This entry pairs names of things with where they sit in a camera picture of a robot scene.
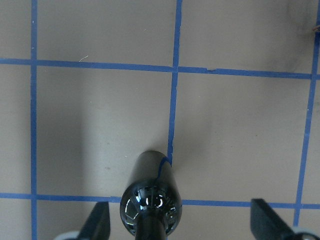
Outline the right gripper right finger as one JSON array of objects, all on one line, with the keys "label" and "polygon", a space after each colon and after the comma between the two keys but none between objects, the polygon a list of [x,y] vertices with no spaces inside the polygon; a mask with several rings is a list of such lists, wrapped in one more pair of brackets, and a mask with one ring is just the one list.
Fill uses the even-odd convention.
[{"label": "right gripper right finger", "polygon": [[262,198],[250,206],[250,230],[256,240],[293,240],[294,231]]}]

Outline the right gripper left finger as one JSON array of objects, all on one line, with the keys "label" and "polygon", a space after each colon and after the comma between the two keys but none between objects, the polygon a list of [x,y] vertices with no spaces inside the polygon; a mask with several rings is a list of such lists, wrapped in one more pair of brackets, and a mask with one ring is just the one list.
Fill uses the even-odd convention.
[{"label": "right gripper left finger", "polygon": [[82,226],[79,240],[108,240],[111,234],[109,202],[97,202]]}]

